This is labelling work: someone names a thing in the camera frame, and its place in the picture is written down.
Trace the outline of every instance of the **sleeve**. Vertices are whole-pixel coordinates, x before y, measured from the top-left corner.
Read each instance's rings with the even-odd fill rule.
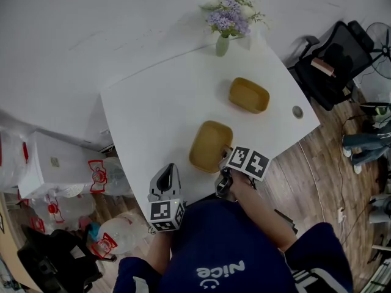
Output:
[[[302,275],[303,270],[313,272],[327,283],[335,282],[335,287],[340,289],[334,291],[353,292],[349,262],[329,223],[319,223],[309,229],[285,252],[285,257],[297,275]]]
[[[113,293],[136,293],[137,285],[148,286],[150,293],[156,290],[161,275],[149,263],[137,257],[121,259]]]

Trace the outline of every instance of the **round hole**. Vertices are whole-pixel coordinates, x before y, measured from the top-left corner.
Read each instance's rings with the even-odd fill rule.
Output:
[[[294,106],[292,108],[292,113],[293,113],[293,116],[295,116],[297,119],[301,119],[303,118],[303,110],[301,109],[301,107],[299,106]]]

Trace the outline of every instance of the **dark blue sleeve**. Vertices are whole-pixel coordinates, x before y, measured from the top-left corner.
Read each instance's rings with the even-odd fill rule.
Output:
[[[120,261],[113,293],[135,293],[136,284],[133,277],[144,279],[148,284],[149,292],[154,292],[161,275],[141,258],[123,258]]]
[[[329,223],[309,229],[285,252],[285,257],[291,269],[323,269],[348,292],[353,292],[349,262]]]

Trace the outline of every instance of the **black and white marker cube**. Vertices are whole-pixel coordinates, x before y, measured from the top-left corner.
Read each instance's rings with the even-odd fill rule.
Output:
[[[266,156],[255,150],[236,146],[226,166],[262,181],[270,161]]]
[[[148,223],[157,231],[179,229],[185,207],[181,198],[149,203]]]

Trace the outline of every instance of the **hand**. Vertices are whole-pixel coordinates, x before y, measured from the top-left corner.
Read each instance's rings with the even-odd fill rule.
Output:
[[[237,194],[241,190],[247,190],[248,188],[253,190],[250,179],[244,174],[235,169],[231,169],[231,176],[233,184],[230,191],[237,198]]]

